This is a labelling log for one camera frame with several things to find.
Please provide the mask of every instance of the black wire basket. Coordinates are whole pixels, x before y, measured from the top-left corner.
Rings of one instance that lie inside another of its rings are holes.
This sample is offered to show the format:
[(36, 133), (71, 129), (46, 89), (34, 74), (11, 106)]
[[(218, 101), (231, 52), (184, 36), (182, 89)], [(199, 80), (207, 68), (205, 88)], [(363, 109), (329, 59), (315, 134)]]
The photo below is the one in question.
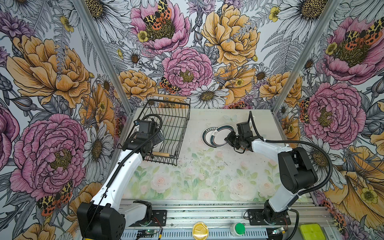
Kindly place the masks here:
[[(142, 119), (145, 115), (157, 114), (163, 120), (161, 130), (165, 139), (162, 143), (154, 146), (152, 154), (148, 154), (144, 160), (177, 166), (177, 159), (189, 120), (190, 99), (179, 99), (174, 98), (174, 96), (163, 99), (147, 98), (147, 102), (138, 117)], [(154, 120), (158, 124), (160, 123), (157, 118)]]

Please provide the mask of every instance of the yellow lid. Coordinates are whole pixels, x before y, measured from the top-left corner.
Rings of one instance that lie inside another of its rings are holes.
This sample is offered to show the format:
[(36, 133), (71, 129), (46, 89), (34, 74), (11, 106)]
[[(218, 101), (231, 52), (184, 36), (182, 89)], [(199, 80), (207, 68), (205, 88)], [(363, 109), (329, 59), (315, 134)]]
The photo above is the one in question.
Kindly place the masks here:
[(320, 225), (317, 223), (301, 224), (300, 231), (304, 240), (326, 240)]
[(196, 240), (206, 240), (208, 238), (208, 227), (203, 222), (198, 222), (193, 226), (192, 235)]

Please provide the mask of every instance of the white bottle with green cap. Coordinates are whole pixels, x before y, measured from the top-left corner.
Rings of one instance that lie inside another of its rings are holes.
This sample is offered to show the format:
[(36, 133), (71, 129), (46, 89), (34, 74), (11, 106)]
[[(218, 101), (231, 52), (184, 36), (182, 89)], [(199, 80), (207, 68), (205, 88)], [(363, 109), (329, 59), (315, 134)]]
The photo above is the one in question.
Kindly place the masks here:
[(241, 236), (245, 233), (245, 226), (237, 222), (231, 225), (230, 231), (233, 236)]

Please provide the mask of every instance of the green bottle cap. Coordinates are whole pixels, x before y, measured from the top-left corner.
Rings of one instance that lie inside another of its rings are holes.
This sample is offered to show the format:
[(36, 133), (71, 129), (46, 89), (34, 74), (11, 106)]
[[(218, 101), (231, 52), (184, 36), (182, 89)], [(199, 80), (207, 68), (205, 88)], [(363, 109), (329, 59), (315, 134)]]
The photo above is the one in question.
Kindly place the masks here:
[(235, 231), (237, 234), (243, 235), (245, 233), (245, 226), (241, 223), (236, 224)]

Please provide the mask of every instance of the wire grid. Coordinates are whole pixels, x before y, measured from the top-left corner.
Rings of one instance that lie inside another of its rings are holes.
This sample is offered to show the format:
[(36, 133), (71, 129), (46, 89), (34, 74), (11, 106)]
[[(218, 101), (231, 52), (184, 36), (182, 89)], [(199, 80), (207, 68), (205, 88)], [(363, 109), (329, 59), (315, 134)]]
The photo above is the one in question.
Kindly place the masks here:
[[(148, 99), (139, 115), (139, 119), (148, 114), (157, 114), (163, 120), (161, 130), (165, 139), (162, 143), (156, 145), (153, 151), (168, 153), (169, 157), (147, 155), (144, 160), (177, 166), (177, 159), (189, 120), (190, 99), (185, 100), (185, 102)], [(153, 120), (160, 124), (157, 118), (153, 118)]]

